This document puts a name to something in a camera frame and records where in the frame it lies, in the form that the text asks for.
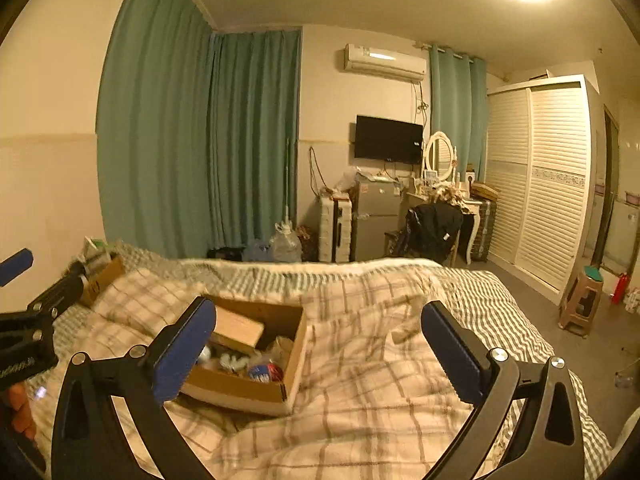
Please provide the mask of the person's left hand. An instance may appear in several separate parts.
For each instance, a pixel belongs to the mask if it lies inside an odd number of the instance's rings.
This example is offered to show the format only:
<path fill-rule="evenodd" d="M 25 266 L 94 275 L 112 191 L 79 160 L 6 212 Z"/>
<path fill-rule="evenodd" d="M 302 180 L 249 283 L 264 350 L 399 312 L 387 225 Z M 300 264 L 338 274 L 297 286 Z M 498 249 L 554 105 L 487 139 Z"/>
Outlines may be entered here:
<path fill-rule="evenodd" d="M 29 397 L 24 382 L 12 385 L 6 390 L 6 398 L 12 410 L 11 424 L 13 429 L 28 440 L 35 440 L 37 425 L 32 417 Z"/>

